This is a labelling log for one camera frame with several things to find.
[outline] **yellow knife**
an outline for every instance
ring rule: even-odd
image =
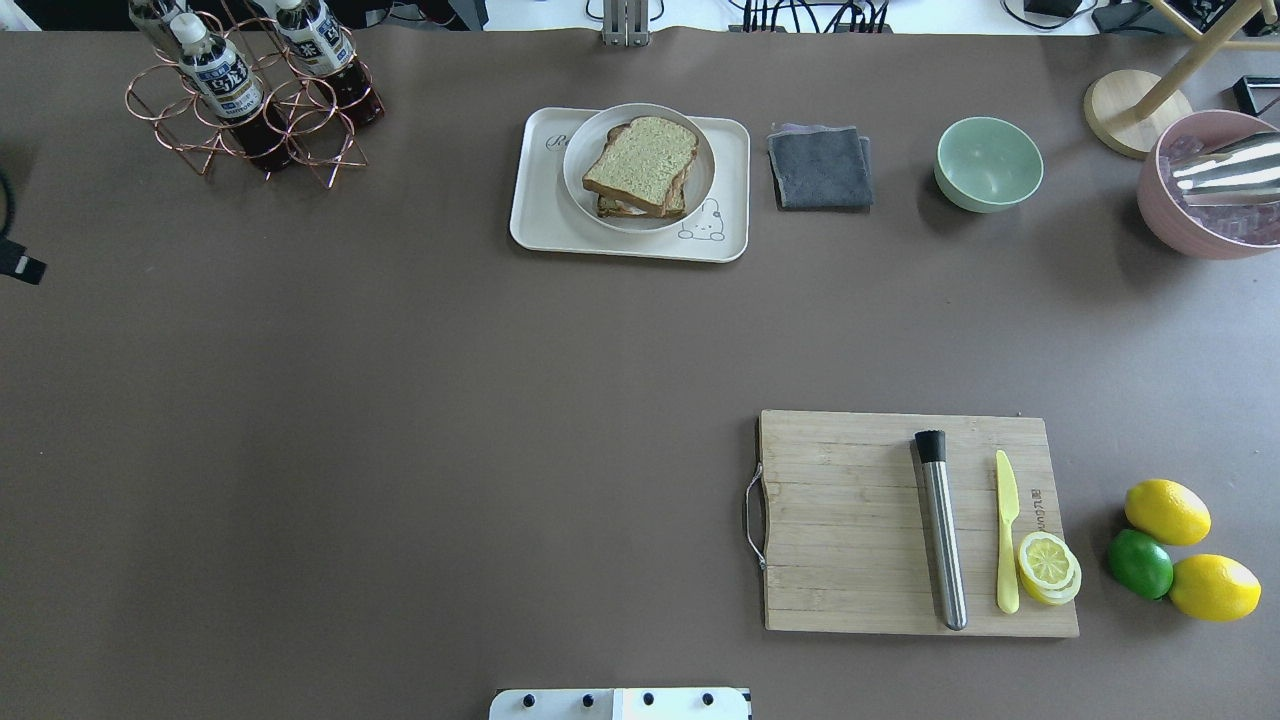
[[[996,605],[1018,612],[1018,573],[1014,569],[1014,519],[1018,518],[1018,480],[1004,450],[996,451],[996,503],[1000,507],[1000,562],[996,566]]]

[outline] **yellow lemon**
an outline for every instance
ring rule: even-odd
[[[1248,568],[1221,555],[1193,555],[1174,564],[1169,600],[1192,618],[1228,623],[1258,606],[1262,584]]]
[[[1018,546],[1018,577],[1033,600],[1066,605],[1080,592],[1080,561],[1062,538],[1028,533]]]
[[[1044,605],[1066,605],[1075,600],[1075,596],[1080,594],[1080,580],[1083,579],[1083,573],[1076,568],[1075,573],[1071,575],[1071,582],[1060,591],[1047,591],[1036,587],[1036,583],[1027,579],[1024,573],[1019,573],[1023,580],[1023,589],[1027,594],[1032,596],[1032,600],[1043,602]]]
[[[1204,501],[1174,480],[1143,480],[1124,498],[1124,514],[1134,528],[1165,544],[1194,544],[1208,534]]]

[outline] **folded napkin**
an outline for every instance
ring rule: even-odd
[[[782,208],[867,208],[876,201],[870,140],[858,128],[786,123],[768,141]]]

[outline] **round wooden base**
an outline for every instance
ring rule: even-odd
[[[1156,146],[1160,133],[1192,114],[1187,96],[1175,90],[1155,113],[1139,118],[1133,108],[1157,82],[1160,76],[1144,70],[1115,70],[1084,92],[1084,119],[1107,147],[1142,160]]]

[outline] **toast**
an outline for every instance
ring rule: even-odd
[[[636,208],[622,200],[613,200],[612,197],[605,197],[603,195],[595,196],[595,215],[599,218],[684,218],[685,217],[685,178],[689,177],[689,169],[676,176],[675,187],[676,192],[671,199],[671,205],[666,205],[662,209],[662,215],[650,215],[644,210]]]
[[[600,158],[582,176],[582,187],[648,217],[668,218],[677,196],[684,204],[684,178],[696,155],[698,136],[689,128],[644,115],[609,131]],[[612,211],[612,204],[605,205]]]

